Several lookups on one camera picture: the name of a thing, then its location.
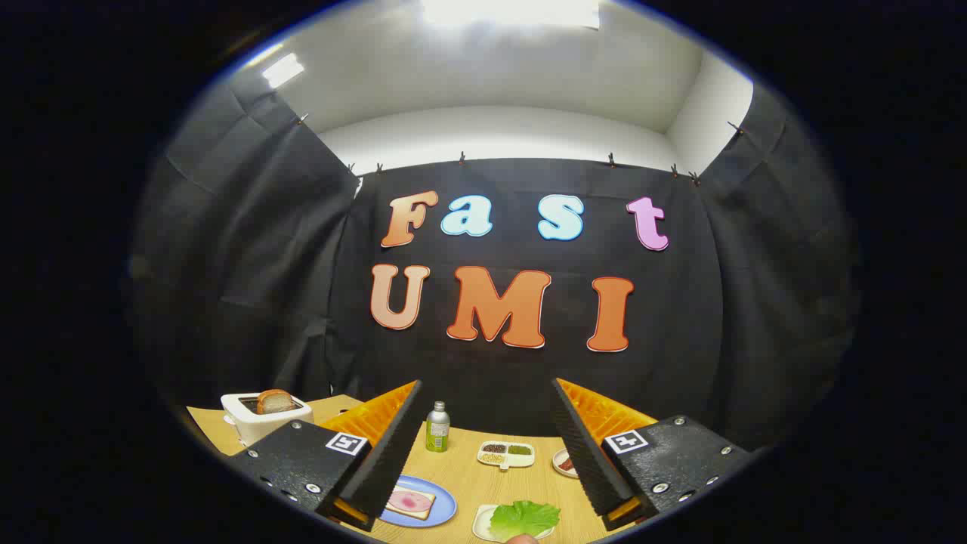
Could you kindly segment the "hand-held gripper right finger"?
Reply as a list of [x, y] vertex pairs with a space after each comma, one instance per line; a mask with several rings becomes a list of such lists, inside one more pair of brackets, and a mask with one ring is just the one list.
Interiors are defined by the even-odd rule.
[[605, 530], [678, 509], [750, 463], [690, 416], [656, 419], [567, 380], [551, 385], [553, 423]]

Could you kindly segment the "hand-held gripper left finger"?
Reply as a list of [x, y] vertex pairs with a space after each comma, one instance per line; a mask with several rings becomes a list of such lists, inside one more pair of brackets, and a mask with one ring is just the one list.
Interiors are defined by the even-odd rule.
[[227, 464], [301, 509], [370, 531], [418, 437], [422, 406], [414, 380], [322, 425], [287, 422]]

